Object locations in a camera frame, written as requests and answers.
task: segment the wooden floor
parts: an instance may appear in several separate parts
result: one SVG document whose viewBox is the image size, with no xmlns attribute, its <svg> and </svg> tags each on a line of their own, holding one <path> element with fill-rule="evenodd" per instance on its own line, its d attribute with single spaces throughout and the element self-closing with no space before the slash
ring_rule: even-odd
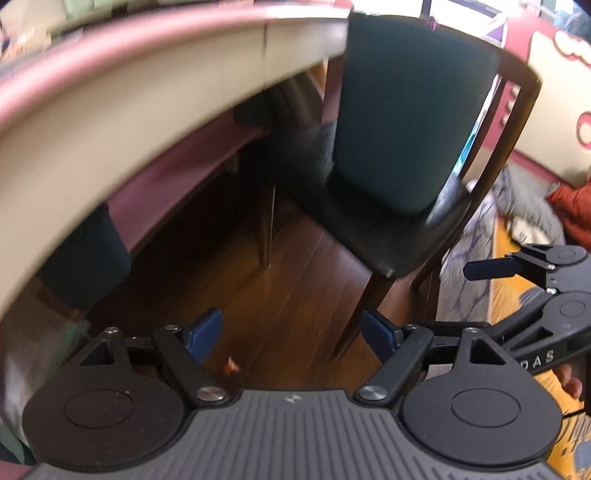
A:
<svg viewBox="0 0 591 480">
<path fill-rule="evenodd" d="M 231 356 L 248 386 L 354 390 L 379 367 L 371 350 L 360 338 L 341 360 L 329 357 L 369 271 L 287 201 L 278 202 L 271 268 L 262 271 L 252 209 L 236 215 L 229 177 L 201 192 L 134 258 L 130 277 L 91 312 L 95 333 L 117 325 L 128 336 L 147 335 L 215 306 L 225 323 L 208 371 L 217 374 Z M 417 302 L 404 279 L 380 311 L 401 325 Z"/>
</svg>

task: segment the metal bolt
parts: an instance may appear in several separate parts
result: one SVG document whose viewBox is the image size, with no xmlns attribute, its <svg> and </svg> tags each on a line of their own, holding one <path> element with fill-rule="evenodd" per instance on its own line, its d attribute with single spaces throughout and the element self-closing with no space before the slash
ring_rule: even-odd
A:
<svg viewBox="0 0 591 480">
<path fill-rule="evenodd" d="M 388 391 L 377 385 L 365 385 L 357 390 L 357 395 L 364 400 L 377 401 L 385 399 L 388 396 Z"/>
<path fill-rule="evenodd" d="M 226 398 L 226 391 L 215 385 L 209 385 L 197 390 L 197 398 L 202 401 L 220 401 Z"/>
</svg>

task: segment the chair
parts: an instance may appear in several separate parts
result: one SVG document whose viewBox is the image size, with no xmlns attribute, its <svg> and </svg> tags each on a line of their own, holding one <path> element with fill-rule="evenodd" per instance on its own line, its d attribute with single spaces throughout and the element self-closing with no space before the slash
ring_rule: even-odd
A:
<svg viewBox="0 0 591 480">
<path fill-rule="evenodd" d="M 507 81 L 521 87 L 519 95 L 468 192 L 461 180 Z M 494 82 L 466 162 L 450 175 Z M 361 312 L 377 308 L 395 279 L 422 265 L 425 278 L 441 263 L 509 157 L 540 86 L 527 65 L 478 38 L 420 19 L 350 16 L 338 126 L 276 129 L 255 147 L 268 162 L 261 265 L 270 265 L 277 186 L 372 271 L 334 357 L 358 336 Z"/>
</svg>

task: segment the gray gripper base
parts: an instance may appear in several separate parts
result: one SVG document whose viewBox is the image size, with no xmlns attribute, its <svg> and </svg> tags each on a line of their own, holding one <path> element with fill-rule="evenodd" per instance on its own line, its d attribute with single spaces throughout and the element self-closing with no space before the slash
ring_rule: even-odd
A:
<svg viewBox="0 0 591 480">
<path fill-rule="evenodd" d="M 111 473 L 42 464 L 27 480 L 559 480 L 545 463 L 476 472 L 431 458 L 393 416 L 352 403 L 341 390 L 245 391 L 203 410 L 183 437 L 142 465 Z"/>
</svg>

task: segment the dark green chair backrest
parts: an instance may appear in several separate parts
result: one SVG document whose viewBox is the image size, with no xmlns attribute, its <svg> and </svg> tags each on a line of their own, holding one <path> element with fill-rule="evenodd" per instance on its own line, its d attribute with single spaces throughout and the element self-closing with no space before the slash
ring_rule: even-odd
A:
<svg viewBox="0 0 591 480">
<path fill-rule="evenodd" d="M 352 14 L 335 170 L 399 213 L 425 209 L 466 145 L 499 52 L 416 18 Z"/>
</svg>

